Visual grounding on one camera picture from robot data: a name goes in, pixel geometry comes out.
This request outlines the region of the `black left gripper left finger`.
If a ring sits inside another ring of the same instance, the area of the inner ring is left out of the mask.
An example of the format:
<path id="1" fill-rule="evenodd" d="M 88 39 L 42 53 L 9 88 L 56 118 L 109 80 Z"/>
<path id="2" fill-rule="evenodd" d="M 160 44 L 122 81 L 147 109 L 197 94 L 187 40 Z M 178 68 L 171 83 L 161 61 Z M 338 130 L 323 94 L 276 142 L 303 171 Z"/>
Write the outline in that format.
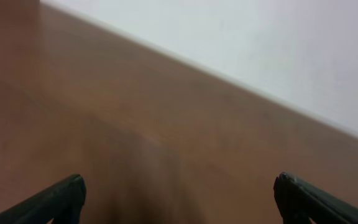
<path id="1" fill-rule="evenodd" d="M 0 224 L 79 224 L 86 185 L 73 174 L 0 213 Z"/>

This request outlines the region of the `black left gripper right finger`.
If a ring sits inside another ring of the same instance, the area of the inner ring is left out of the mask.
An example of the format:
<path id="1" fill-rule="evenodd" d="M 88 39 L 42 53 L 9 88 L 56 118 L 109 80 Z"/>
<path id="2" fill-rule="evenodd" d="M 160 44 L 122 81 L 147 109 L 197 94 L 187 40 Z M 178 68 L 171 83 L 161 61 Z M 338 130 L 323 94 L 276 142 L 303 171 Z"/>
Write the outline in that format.
<path id="1" fill-rule="evenodd" d="M 284 224 L 358 224 L 358 208 L 293 174 L 282 172 L 273 190 Z"/>

